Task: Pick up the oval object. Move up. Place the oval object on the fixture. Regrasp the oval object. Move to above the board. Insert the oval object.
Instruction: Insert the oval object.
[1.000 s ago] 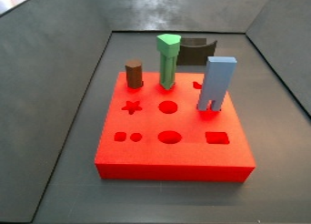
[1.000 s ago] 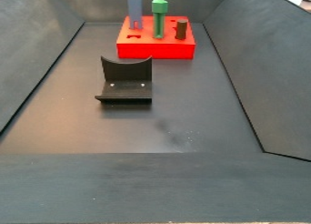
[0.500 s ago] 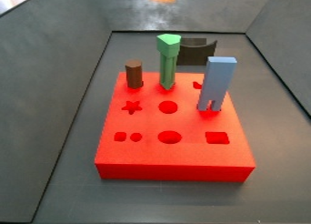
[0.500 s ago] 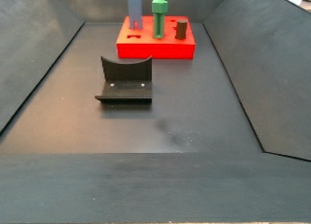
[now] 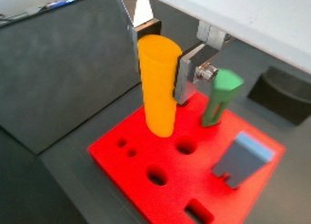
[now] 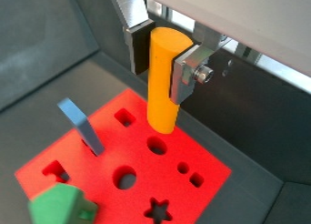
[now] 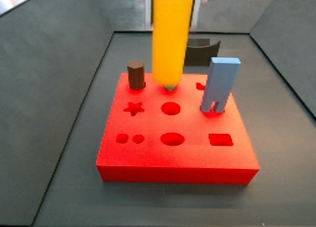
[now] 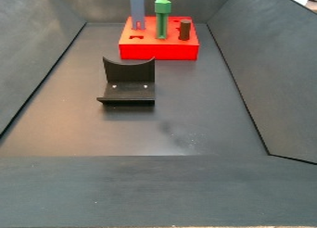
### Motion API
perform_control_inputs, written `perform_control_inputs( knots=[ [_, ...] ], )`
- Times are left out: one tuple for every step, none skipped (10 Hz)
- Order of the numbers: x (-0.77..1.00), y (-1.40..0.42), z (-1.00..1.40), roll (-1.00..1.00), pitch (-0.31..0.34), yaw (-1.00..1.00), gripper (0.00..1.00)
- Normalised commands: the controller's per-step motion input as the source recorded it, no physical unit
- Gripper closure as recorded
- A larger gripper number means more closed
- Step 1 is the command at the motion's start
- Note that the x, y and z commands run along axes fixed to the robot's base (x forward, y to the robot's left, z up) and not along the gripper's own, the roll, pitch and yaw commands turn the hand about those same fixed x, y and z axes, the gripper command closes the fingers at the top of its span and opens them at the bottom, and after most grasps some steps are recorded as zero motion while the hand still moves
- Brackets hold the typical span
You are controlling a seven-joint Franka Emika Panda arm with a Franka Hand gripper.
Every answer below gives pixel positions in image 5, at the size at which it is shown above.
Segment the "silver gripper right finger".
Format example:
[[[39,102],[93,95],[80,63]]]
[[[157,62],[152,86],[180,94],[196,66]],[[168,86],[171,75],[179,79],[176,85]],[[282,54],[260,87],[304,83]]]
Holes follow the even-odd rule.
[[[219,69],[211,64],[211,60],[234,39],[223,30],[203,21],[197,25],[196,37],[200,42],[179,57],[173,89],[173,99],[179,105],[195,94],[197,83],[209,83],[217,76]]]

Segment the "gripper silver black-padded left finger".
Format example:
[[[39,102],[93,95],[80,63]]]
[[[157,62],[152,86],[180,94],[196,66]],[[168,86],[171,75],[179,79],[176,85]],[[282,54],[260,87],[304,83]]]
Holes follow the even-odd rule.
[[[140,72],[137,42],[144,36],[160,34],[161,21],[153,16],[149,0],[116,0],[116,2],[125,15],[133,47],[135,70]]]

